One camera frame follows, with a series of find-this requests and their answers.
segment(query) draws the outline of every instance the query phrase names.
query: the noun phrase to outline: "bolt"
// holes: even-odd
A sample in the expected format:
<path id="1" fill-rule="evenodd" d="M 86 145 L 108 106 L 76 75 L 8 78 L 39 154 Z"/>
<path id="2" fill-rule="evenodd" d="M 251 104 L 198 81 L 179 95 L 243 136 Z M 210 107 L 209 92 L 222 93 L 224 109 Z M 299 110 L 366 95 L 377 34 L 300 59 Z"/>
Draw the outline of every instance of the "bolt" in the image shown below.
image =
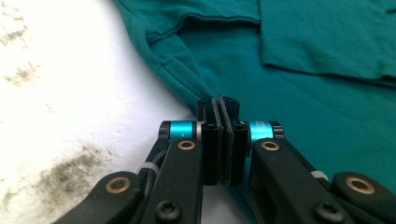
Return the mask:
<path id="1" fill-rule="evenodd" d="M 131 186 L 131 181 L 125 176 L 118 176 L 106 184 L 106 190 L 109 193 L 122 193 L 127 190 Z"/>
<path id="2" fill-rule="evenodd" d="M 181 217 L 181 208 L 176 202 L 162 201 L 155 208 L 155 217 L 160 223 L 176 223 Z"/>
<path id="3" fill-rule="evenodd" d="M 114 181 L 113 183 L 111 183 L 111 188 L 120 189 L 120 188 L 124 187 L 125 184 L 126 184 L 125 180 L 118 179 L 118 180 Z"/>
<path id="4" fill-rule="evenodd" d="M 345 216 L 340 209 L 330 202 L 318 203 L 314 210 L 316 215 L 326 223 L 343 223 L 345 220 Z"/>

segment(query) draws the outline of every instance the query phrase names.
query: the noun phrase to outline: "green cloth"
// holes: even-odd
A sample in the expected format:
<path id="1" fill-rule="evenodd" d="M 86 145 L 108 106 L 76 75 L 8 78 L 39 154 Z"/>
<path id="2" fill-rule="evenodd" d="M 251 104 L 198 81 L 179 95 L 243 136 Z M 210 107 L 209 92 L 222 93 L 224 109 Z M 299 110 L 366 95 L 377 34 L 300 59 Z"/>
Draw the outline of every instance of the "green cloth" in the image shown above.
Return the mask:
<path id="1" fill-rule="evenodd" d="M 115 1 L 136 50 L 193 111 L 233 97 L 241 119 L 279 121 L 329 177 L 354 171 L 396 193 L 396 4 Z"/>

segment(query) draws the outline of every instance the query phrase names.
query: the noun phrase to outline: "white surface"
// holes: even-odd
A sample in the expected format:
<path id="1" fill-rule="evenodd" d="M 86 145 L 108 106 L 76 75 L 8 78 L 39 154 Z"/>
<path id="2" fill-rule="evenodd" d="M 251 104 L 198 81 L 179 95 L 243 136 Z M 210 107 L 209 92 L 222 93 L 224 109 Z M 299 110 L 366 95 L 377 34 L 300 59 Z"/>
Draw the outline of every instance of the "white surface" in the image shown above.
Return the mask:
<path id="1" fill-rule="evenodd" d="M 135 172 L 163 120 L 193 116 L 143 64 L 112 1 L 12 5 L 32 38 L 0 49 L 0 223 L 50 223 L 104 175 Z M 29 76 L 15 81 L 21 64 Z M 202 223 L 247 221 L 214 187 Z"/>

